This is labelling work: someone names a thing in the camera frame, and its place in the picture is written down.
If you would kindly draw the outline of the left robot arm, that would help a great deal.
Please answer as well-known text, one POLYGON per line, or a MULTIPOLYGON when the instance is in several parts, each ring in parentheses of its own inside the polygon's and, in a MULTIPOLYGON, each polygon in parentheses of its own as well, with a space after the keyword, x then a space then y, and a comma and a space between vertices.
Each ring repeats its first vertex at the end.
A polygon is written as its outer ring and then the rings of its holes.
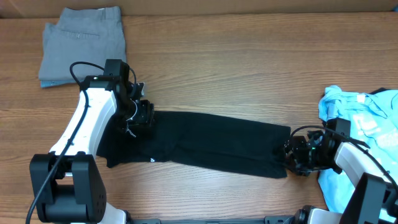
POLYGON ((154 105, 143 98, 144 83, 130 82, 134 70, 107 59, 103 74, 77 80, 78 106, 62 137, 46 154, 35 154, 29 171, 34 200, 26 223, 37 213, 43 223, 131 223, 129 212, 107 201, 95 162, 108 123, 129 137, 154 122, 154 105))

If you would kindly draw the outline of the black t-shirt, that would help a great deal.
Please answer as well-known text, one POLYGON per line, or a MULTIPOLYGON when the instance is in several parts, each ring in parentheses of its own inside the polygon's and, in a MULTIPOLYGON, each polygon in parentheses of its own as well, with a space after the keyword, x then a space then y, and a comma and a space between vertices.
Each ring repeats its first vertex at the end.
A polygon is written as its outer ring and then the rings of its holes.
POLYGON ((290 128, 204 113, 156 111, 151 124, 111 120, 97 156, 109 168, 129 162, 176 162, 225 172, 281 179, 290 128))

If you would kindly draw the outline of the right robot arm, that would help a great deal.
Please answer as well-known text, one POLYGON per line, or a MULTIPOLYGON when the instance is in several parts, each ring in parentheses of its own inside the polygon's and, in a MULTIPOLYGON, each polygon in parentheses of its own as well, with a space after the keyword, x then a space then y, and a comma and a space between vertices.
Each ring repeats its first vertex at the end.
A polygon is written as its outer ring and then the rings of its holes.
POLYGON ((380 213, 397 218, 397 182, 373 157, 370 147, 350 136, 351 123, 335 118, 323 126, 306 126, 306 136, 294 131, 283 146, 284 166, 296 175, 332 169, 344 172, 355 190, 344 212, 306 205, 287 223, 385 223, 380 213))

